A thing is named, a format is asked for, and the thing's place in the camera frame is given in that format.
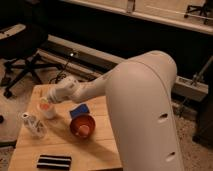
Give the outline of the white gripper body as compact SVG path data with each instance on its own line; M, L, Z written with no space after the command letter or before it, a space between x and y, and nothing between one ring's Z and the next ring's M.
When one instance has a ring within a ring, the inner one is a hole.
M68 76L56 85L52 86L46 94L46 98L51 103L61 103L70 100L70 96L79 88L79 81L73 77Z

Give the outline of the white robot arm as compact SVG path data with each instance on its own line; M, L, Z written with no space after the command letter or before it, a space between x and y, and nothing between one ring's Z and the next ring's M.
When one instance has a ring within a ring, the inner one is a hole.
M184 171L171 103L177 66L159 50L131 57L86 83L68 76L47 93L51 103L104 96L124 171Z

